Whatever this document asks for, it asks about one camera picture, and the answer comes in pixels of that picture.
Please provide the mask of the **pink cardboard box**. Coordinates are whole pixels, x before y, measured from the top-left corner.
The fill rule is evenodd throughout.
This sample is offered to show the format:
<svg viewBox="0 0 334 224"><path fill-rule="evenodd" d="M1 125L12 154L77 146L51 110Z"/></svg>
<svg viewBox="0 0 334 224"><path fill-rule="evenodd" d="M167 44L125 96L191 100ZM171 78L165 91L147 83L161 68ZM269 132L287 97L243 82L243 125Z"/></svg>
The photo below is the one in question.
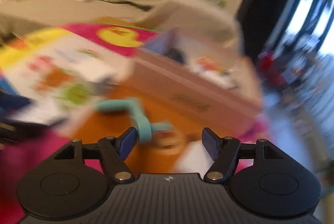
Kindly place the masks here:
<svg viewBox="0 0 334 224"><path fill-rule="evenodd" d="M182 52L184 64L164 56L171 48ZM150 38L136 50L127 84L236 134L253 126L263 110L260 81L248 57L177 29Z"/></svg>

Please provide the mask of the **red bucket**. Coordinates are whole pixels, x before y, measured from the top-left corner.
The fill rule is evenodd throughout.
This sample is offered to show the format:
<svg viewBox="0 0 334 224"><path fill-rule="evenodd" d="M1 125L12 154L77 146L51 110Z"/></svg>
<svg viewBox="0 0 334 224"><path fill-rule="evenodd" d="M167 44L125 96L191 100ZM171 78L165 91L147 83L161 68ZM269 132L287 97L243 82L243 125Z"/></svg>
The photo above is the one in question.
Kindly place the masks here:
<svg viewBox="0 0 334 224"><path fill-rule="evenodd" d="M262 52L258 56L256 68L259 74L272 86L280 87L286 84L282 71L275 64L272 51Z"/></svg>

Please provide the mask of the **colourful cartoon play mat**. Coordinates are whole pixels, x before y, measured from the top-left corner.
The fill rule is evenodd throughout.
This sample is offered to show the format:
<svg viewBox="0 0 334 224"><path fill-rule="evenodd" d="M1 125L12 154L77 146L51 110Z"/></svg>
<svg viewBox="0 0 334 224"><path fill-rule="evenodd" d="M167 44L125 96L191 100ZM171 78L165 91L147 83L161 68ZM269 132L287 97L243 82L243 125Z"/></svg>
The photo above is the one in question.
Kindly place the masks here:
<svg viewBox="0 0 334 224"><path fill-rule="evenodd" d="M72 71L80 60L107 62L117 72L125 70L137 48L156 35L154 31L115 22L126 30L131 42L124 47L111 40L90 41L89 35L108 30L107 24L70 24L47 27L11 41L1 51L1 80L19 94L41 104L47 112L60 111L63 121L41 136L7 145L1 152L1 223L17 223L24 215L16 197L19 179L71 138L93 143L99 138L119 136L130 126L125 113L102 115L92 110L97 100L88 85ZM108 89L108 98L137 97L148 118L169 121L174 131L161 133L152 143L135 146L126 160L134 173L168 173L176 171L176 161L186 147L197 144L206 122L184 115L154 97L126 84Z"/></svg>

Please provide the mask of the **black round item in box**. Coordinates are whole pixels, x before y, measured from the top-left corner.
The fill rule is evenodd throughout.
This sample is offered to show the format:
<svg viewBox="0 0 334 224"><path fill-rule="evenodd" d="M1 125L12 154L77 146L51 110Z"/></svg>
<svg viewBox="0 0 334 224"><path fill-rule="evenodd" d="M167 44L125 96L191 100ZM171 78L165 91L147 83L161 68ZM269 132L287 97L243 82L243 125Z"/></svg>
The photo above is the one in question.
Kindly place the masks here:
<svg viewBox="0 0 334 224"><path fill-rule="evenodd" d="M180 64L184 64L185 63L185 59L183 58L183 54L179 49L176 48L171 48L169 49L166 54L164 54L165 57L178 62Z"/></svg>

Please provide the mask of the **teal plastic handle tool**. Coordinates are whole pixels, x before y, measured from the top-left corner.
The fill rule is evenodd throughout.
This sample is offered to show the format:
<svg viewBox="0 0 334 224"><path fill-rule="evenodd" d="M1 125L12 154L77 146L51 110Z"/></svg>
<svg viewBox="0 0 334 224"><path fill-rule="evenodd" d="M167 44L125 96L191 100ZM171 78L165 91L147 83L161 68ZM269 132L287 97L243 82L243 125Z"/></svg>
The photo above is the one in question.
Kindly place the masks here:
<svg viewBox="0 0 334 224"><path fill-rule="evenodd" d="M173 126L170 122L151 123L145 115L141 102L135 97L125 99L101 100L95 105L98 112L120 112L125 111L136 128L141 143L148 143L152 140L155 132L171 132Z"/></svg>

